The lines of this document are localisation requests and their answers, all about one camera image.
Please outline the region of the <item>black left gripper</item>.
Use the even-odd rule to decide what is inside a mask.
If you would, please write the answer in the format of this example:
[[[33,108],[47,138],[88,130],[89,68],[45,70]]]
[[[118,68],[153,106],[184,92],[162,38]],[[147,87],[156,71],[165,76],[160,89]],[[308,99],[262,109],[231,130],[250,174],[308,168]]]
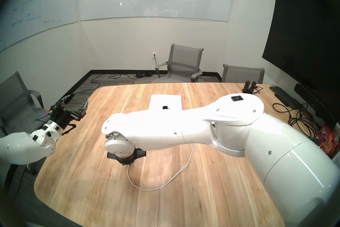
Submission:
[[[70,131],[76,128],[76,124],[70,123],[72,120],[80,121],[86,115],[88,99],[85,100],[75,112],[65,109],[65,105],[68,104],[73,97],[74,94],[65,95],[58,100],[58,103],[50,107],[50,120],[60,127],[58,131],[61,133],[61,135],[68,134]]]

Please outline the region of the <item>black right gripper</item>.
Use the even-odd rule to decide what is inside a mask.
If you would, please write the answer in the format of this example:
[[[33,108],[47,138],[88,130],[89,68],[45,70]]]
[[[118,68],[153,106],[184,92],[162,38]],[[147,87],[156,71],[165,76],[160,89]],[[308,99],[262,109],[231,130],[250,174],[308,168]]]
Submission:
[[[146,151],[144,150],[134,150],[131,155],[126,156],[126,157],[118,157],[113,153],[108,152],[107,153],[107,158],[113,159],[118,161],[120,164],[124,165],[130,165],[133,164],[134,161],[138,158],[146,157]]]

